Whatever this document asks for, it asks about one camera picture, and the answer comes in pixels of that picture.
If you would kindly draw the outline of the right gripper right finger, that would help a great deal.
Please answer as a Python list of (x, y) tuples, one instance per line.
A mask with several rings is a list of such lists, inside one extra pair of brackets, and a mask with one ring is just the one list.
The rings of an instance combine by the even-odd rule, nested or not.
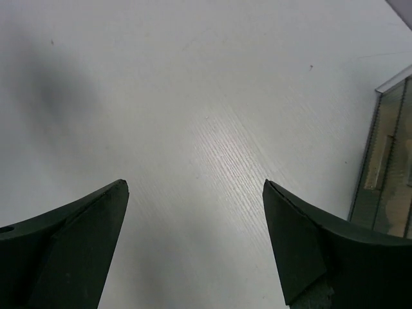
[(354, 225), (270, 180), (263, 205), (288, 307), (411, 307), (409, 239)]

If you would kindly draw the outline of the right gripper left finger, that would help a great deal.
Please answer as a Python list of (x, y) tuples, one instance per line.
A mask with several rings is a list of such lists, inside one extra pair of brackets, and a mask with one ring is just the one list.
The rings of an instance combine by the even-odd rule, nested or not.
[(97, 308), (129, 187), (113, 183), (1, 228), (1, 308)]

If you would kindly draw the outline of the clear acrylic organizer box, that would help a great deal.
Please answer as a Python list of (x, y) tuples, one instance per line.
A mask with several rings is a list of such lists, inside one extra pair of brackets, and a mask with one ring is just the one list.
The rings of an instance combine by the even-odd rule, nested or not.
[(411, 238), (411, 67), (376, 89), (377, 101), (348, 220)]

